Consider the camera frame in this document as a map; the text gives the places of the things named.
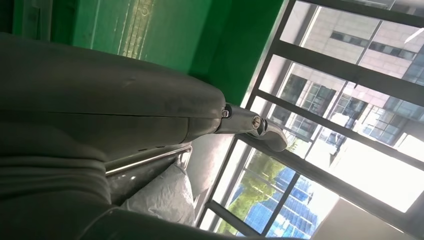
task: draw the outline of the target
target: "blue glass building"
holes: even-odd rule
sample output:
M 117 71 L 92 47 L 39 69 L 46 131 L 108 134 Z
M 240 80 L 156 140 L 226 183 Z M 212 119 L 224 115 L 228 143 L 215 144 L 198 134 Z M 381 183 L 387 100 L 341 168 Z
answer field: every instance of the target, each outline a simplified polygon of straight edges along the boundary
M 276 177 L 275 185 L 282 190 L 287 189 L 294 175 L 295 171 L 288 167 L 284 168 Z M 311 185 L 309 179 L 302 176 L 299 178 L 266 235 L 267 237 L 294 237 L 301 239 L 309 239 L 311 237 L 319 225 L 318 216 L 308 207 L 308 203 L 313 197 Z M 261 233 L 282 195 L 281 192 L 276 192 L 272 198 L 253 205 L 244 221 Z

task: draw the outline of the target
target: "green panel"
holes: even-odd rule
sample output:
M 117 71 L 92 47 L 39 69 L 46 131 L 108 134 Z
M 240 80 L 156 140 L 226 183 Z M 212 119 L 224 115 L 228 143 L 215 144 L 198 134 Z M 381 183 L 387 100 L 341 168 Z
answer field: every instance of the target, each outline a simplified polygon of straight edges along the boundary
M 282 2 L 55 0 L 51 40 L 188 73 L 239 105 Z M 23 19 L 19 3 L 15 33 Z
M 139 59 L 188 73 L 212 0 L 155 0 Z
M 50 35 L 52 42 L 72 44 L 76 8 L 76 0 L 53 1 Z
M 0 32 L 12 33 L 12 24 L 14 16 L 14 1 L 0 1 Z
M 283 0 L 233 0 L 207 82 L 240 105 Z
M 211 2 L 79 0 L 73 45 L 188 73 Z
M 213 0 L 189 74 L 205 82 L 231 10 L 231 0 Z

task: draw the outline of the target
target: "white plastic bag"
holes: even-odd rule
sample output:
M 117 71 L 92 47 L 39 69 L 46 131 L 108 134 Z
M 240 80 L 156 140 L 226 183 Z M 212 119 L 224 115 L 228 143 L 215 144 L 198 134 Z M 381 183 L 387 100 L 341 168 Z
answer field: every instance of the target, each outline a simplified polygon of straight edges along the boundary
M 127 199 L 121 207 L 173 223 L 192 226 L 195 221 L 192 186 L 179 160 Z

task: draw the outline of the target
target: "tree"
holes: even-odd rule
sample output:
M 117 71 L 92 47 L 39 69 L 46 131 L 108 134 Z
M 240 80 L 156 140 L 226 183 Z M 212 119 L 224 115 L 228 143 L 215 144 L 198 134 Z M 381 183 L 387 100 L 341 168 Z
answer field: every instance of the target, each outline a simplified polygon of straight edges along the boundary
M 283 164 L 272 159 L 270 156 L 267 156 L 260 151 L 256 151 L 247 168 L 258 174 L 267 182 L 275 184 L 275 178 L 284 169 L 284 167 L 285 166 Z M 244 174 L 240 184 L 243 188 L 243 192 L 229 205 L 228 210 L 241 220 L 244 220 L 251 207 L 256 203 L 268 200 L 275 193 L 275 189 L 249 172 Z M 235 235 L 237 230 L 227 222 L 222 221 L 217 232 L 222 234 L 231 233 L 232 235 Z

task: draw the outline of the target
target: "building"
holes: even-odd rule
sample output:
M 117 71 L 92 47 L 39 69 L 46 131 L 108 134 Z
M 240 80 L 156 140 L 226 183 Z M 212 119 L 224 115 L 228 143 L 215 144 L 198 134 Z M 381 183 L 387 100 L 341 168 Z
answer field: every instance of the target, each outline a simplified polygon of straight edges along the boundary
M 276 185 L 286 189 L 294 174 L 292 169 L 284 168 L 276 178 Z M 276 192 L 270 199 L 253 205 L 244 221 L 261 233 L 278 204 L 277 199 L 280 199 L 282 195 L 281 192 Z M 322 221 L 322 217 L 320 218 L 319 214 L 313 212 L 308 206 L 313 196 L 313 183 L 301 176 L 272 224 L 267 237 L 309 239 Z
M 420 16 L 424 13 L 424 9 L 403 5 L 401 1 L 393 6 L 392 0 L 351 2 Z M 294 12 L 296 8 L 306 11 L 313 7 L 308 3 L 296 4 Z M 424 34 L 405 43 L 417 30 L 321 7 L 310 32 L 298 34 L 308 34 L 301 43 L 304 48 L 424 86 Z M 424 141 L 424 107 L 363 87 L 360 77 L 355 84 L 293 64 L 278 97 L 400 151 L 406 151 L 402 150 L 406 138 Z M 292 143 L 296 141 L 299 147 L 295 153 L 299 156 L 309 155 L 314 148 L 327 149 L 328 161 L 315 162 L 323 168 L 330 167 L 346 141 L 343 135 L 283 108 L 271 109 L 270 118 L 280 124 Z

